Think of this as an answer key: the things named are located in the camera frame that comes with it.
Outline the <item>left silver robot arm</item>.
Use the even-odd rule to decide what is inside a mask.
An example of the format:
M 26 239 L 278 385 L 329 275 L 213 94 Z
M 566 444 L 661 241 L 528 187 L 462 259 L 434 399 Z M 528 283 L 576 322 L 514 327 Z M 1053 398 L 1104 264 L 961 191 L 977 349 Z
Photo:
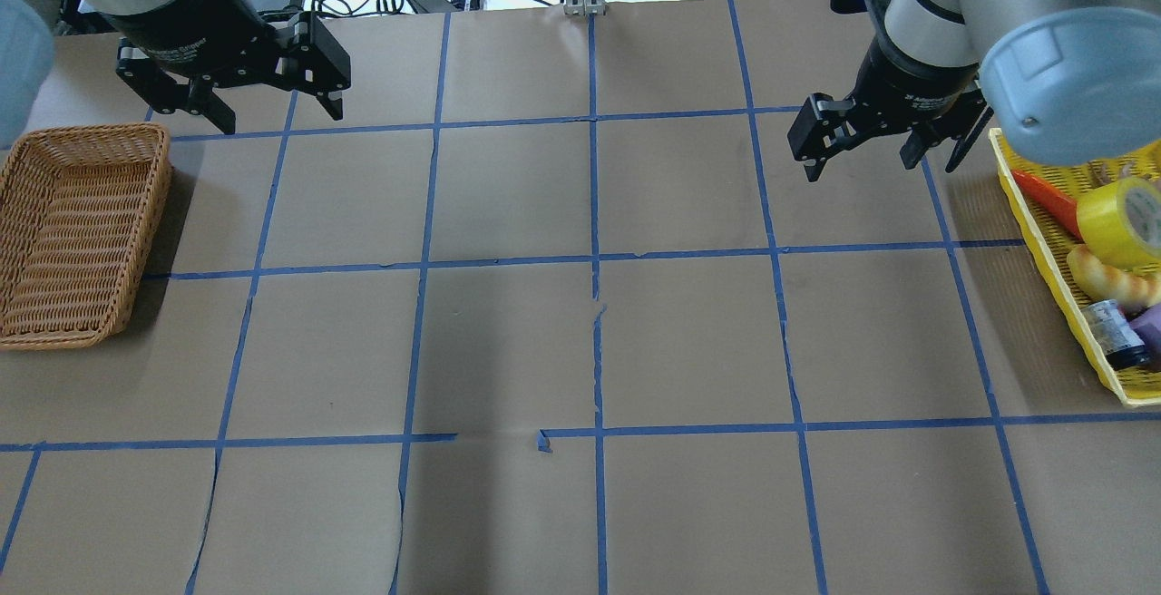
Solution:
M 115 70 L 154 112 L 186 112 L 219 132 L 236 114 L 219 88 L 268 85 L 315 96 L 344 116 L 347 50 L 309 10 L 258 10 L 252 0 L 82 0 L 122 35 Z M 55 65 L 63 0 L 3 0 L 3 145 L 15 143 Z

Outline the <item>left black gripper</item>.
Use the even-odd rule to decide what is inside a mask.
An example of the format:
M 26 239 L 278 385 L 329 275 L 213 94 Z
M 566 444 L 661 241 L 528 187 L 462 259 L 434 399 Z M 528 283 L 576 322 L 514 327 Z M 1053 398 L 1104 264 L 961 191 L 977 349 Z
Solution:
M 236 112 L 219 88 L 266 85 L 315 96 L 344 119 L 352 63 L 319 13 L 264 16 L 250 0 L 171 0 L 116 17 L 116 73 L 154 112 L 203 117 L 224 135 Z

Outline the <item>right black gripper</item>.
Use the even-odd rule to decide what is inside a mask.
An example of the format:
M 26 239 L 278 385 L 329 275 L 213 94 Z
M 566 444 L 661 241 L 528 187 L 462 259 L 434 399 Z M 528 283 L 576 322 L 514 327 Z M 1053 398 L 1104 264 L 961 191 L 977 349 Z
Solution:
M 844 98 L 809 94 L 787 141 L 809 182 L 819 182 L 829 158 L 900 132 L 907 136 L 899 151 L 906 166 L 918 165 L 929 149 L 954 139 L 945 164 L 945 172 L 954 173 L 990 120 L 976 66 L 923 64 L 880 36 L 871 42 L 853 89 Z

